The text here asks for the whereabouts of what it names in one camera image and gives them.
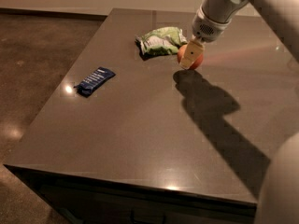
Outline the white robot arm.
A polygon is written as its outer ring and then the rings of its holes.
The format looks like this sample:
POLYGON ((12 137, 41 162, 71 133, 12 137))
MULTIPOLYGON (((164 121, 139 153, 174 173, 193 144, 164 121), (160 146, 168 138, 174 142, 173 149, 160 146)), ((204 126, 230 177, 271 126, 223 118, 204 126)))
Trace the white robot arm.
MULTIPOLYGON (((295 60, 299 60, 299 0, 205 0, 192 21, 192 39, 179 65, 190 68, 231 23, 251 4, 295 60)), ((266 171, 254 224, 299 224, 299 133, 278 149, 266 171)))

